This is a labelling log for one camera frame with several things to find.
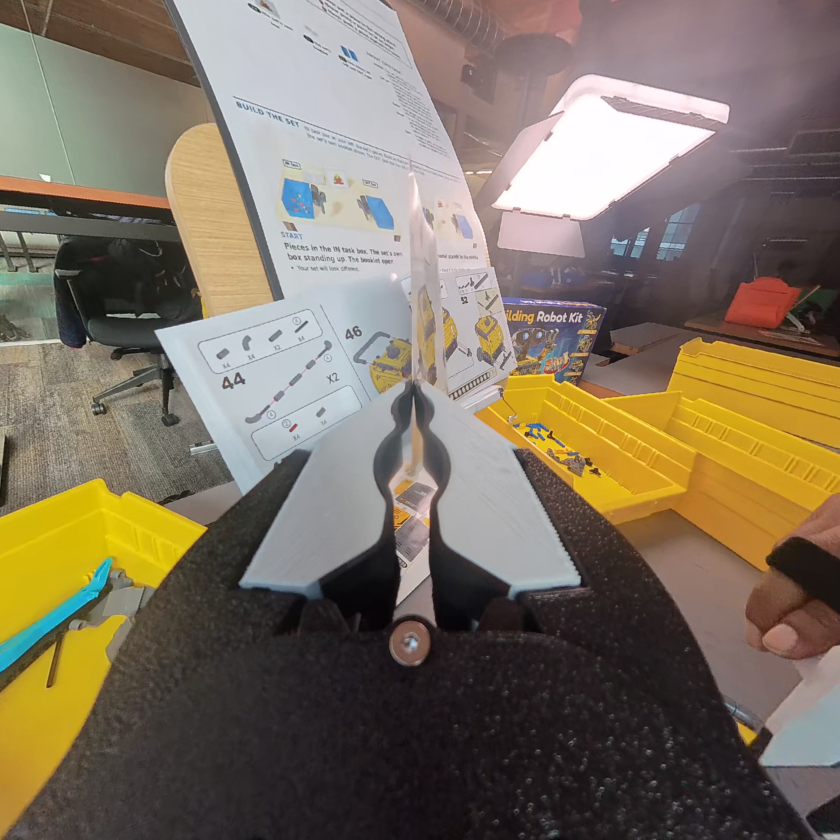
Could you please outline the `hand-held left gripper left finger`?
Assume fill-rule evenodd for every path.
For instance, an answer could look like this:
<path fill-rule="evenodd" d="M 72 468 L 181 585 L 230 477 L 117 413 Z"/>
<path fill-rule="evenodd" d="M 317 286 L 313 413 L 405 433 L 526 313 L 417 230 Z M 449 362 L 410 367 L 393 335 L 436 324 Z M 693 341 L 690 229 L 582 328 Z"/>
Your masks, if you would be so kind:
<path fill-rule="evenodd" d="M 393 611 L 401 580 L 390 483 L 403 468 L 414 383 L 397 385 L 309 454 L 239 585 Z"/>

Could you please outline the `yellow plastic bin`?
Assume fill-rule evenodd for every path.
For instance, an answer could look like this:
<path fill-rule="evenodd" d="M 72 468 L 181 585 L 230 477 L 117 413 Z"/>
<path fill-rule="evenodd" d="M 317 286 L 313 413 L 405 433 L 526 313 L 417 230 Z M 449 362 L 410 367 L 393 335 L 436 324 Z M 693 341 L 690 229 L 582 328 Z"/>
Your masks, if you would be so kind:
<path fill-rule="evenodd" d="M 668 390 L 839 448 L 836 366 L 697 338 L 681 346 Z"/>
<path fill-rule="evenodd" d="M 605 400 L 696 452 L 676 511 L 761 571 L 775 545 L 839 491 L 839 455 L 681 392 Z"/>
<path fill-rule="evenodd" d="M 205 533 L 203 525 L 95 479 L 1 520 L 2 642 L 88 583 L 106 558 L 137 585 L 157 587 Z M 112 616 L 68 631 L 56 684 L 53 645 L 2 690 L 2 834 L 35 798 L 75 741 L 130 620 Z"/>
<path fill-rule="evenodd" d="M 672 509 L 689 488 L 697 452 L 643 420 L 572 384 L 539 374 L 512 376 L 504 396 L 476 417 L 524 448 L 613 524 Z M 541 423 L 590 458 L 602 477 L 575 477 L 552 465 L 514 423 Z"/>

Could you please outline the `black round fixture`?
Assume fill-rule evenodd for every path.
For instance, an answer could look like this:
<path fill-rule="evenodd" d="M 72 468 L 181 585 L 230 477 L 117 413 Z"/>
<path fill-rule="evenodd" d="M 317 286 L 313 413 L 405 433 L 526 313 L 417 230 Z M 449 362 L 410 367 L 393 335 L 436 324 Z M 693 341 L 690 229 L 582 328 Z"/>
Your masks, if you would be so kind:
<path fill-rule="evenodd" d="M 504 38 L 494 57 L 500 70 L 516 77 L 547 78 L 561 73 L 571 61 L 572 45 L 549 33 L 518 34 Z"/>

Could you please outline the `black office chair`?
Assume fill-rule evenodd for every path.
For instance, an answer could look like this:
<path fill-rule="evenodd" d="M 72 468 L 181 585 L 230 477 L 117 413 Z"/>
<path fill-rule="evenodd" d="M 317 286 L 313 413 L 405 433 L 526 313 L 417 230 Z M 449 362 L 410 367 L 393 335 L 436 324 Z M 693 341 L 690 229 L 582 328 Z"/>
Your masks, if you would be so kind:
<path fill-rule="evenodd" d="M 87 342 L 111 349 L 118 361 L 149 354 L 153 363 L 91 399 L 105 414 L 105 400 L 148 382 L 161 382 L 161 421 L 180 422 L 170 408 L 175 371 L 159 330 L 199 320 L 201 295 L 183 246 L 172 241 L 78 236 L 64 238 L 53 270 L 59 338 L 72 349 Z"/>

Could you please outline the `desk with orange edge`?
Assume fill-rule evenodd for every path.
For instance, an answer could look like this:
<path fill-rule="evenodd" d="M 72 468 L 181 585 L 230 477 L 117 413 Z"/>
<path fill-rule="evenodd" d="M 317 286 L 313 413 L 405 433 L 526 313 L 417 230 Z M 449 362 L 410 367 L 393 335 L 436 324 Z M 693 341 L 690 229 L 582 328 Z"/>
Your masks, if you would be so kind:
<path fill-rule="evenodd" d="M 159 196 L 1 176 L 1 229 L 18 233 L 181 241 Z"/>

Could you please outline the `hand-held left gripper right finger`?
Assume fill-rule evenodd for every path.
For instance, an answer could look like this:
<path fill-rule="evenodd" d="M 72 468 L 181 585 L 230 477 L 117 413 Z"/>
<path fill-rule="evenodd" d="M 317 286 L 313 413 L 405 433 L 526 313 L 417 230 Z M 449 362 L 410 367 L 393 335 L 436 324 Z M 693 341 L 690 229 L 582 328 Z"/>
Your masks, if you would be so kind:
<path fill-rule="evenodd" d="M 428 547 L 437 624 L 477 624 L 499 598 L 581 588 L 510 441 L 425 382 L 416 383 L 416 425 L 437 486 Z"/>

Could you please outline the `grey lego piece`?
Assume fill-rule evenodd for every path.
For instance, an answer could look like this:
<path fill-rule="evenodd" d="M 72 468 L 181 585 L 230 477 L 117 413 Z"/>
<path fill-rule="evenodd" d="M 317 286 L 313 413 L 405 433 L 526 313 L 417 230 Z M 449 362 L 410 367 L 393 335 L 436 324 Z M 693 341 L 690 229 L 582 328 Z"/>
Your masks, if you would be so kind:
<path fill-rule="evenodd" d="M 123 616 L 133 621 L 155 592 L 150 585 L 135 584 L 126 571 L 111 570 L 102 592 L 84 605 L 69 622 L 70 631 L 99 627 L 112 616 Z"/>

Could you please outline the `robot kit box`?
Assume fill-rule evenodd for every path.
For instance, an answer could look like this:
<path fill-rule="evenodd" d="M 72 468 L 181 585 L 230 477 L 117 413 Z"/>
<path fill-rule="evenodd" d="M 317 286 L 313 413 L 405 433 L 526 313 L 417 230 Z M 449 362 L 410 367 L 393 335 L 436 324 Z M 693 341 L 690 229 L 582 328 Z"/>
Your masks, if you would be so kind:
<path fill-rule="evenodd" d="M 510 375 L 548 375 L 578 385 L 606 309 L 584 301 L 505 297 L 515 366 Z"/>

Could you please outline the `lego instruction booklet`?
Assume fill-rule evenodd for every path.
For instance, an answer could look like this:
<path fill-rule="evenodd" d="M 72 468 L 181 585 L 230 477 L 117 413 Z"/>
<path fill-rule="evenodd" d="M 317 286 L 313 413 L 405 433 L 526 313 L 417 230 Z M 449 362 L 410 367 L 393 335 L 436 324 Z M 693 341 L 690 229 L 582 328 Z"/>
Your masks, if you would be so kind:
<path fill-rule="evenodd" d="M 457 401 L 454 385 L 442 385 L 442 374 L 433 385 L 413 373 L 402 378 L 398 367 L 397 383 L 383 392 L 363 383 L 361 368 L 373 358 L 371 344 L 383 350 L 385 338 L 401 338 L 410 317 L 417 315 L 419 303 L 409 305 L 402 284 L 386 279 L 314 289 L 158 332 L 243 497 L 252 495 L 269 517 L 267 524 L 251 526 L 244 513 L 232 512 L 218 523 L 232 528 L 242 548 L 254 544 L 245 551 L 244 569 L 234 572 L 230 587 L 235 592 L 281 593 L 309 601 L 239 583 L 309 454 L 343 421 L 393 387 L 414 383 L 405 457 L 406 441 L 413 430 L 419 433 L 416 383 L 427 383 L 475 416 L 471 405 Z M 385 623 L 393 613 L 343 612 L 360 613 L 370 623 Z"/>

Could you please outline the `orange bag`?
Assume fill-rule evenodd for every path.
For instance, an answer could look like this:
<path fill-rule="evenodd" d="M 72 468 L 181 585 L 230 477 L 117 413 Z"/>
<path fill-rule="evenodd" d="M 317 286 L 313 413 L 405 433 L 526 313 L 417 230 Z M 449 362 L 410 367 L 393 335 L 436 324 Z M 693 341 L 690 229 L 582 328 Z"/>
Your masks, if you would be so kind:
<path fill-rule="evenodd" d="M 740 284 L 724 317 L 725 322 L 754 328 L 777 329 L 793 309 L 802 289 L 783 279 L 759 277 Z"/>

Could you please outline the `light blue lego beam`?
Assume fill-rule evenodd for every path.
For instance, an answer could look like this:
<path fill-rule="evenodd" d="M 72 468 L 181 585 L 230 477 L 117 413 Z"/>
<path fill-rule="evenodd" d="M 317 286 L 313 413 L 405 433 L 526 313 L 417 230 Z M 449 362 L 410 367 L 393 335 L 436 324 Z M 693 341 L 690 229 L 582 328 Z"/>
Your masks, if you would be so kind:
<path fill-rule="evenodd" d="M 79 591 L 4 640 L 1 643 L 2 676 L 10 675 L 14 667 L 23 662 L 26 654 L 34 651 L 37 644 L 47 639 L 47 636 L 68 626 L 75 616 L 83 614 L 89 605 L 101 600 L 109 590 L 111 570 L 112 558 L 108 557 L 99 564 L 90 581 Z"/>

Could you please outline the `person's right hand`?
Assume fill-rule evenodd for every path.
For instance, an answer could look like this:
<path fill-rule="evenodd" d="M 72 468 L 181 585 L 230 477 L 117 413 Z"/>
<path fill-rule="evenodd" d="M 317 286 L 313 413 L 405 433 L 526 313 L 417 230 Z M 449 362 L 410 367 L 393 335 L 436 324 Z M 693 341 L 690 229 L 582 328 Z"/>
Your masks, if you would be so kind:
<path fill-rule="evenodd" d="M 839 644 L 839 496 L 773 547 L 745 607 L 748 643 L 803 660 Z"/>

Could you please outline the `white printed task sheet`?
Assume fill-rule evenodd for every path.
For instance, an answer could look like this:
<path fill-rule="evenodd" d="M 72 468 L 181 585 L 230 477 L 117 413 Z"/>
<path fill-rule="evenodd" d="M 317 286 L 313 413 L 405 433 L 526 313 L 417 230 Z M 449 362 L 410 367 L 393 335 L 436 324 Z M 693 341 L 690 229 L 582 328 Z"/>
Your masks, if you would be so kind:
<path fill-rule="evenodd" d="M 272 297 L 410 273 L 413 171 L 441 270 L 489 265 L 455 150 L 383 2 L 173 1 Z"/>

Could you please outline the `pile of small lego parts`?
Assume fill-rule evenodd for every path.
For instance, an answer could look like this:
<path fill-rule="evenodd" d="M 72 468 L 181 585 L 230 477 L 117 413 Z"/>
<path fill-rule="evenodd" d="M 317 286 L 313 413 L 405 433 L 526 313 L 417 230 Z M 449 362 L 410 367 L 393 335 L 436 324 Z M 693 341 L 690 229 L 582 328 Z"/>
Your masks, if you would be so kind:
<path fill-rule="evenodd" d="M 583 456 L 577 450 L 572 450 L 555 437 L 552 429 L 542 423 L 514 423 L 512 427 L 530 441 L 531 446 L 543 453 L 552 465 L 561 467 L 562 470 L 579 478 L 584 475 L 602 477 L 602 472 L 594 465 L 591 458 Z"/>

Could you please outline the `oval wooden board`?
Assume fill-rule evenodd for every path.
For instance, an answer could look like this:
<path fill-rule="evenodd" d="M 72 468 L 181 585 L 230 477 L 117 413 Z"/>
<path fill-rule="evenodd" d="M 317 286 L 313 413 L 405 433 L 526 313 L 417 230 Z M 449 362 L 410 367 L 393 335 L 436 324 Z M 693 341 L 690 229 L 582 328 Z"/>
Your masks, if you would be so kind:
<path fill-rule="evenodd" d="M 272 302 L 245 203 L 214 123 L 194 126 L 178 139 L 165 165 L 164 185 L 205 314 Z"/>

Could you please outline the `studio light panel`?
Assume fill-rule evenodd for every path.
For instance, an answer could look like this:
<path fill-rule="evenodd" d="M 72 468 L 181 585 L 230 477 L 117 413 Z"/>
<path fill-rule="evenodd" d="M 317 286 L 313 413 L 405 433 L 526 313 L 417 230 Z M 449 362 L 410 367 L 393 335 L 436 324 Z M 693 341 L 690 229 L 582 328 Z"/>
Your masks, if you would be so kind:
<path fill-rule="evenodd" d="M 476 196 L 476 210 L 501 211 L 499 249 L 582 259 L 582 222 L 709 141 L 729 115 L 724 102 L 579 77 L 549 117 L 520 131 Z"/>

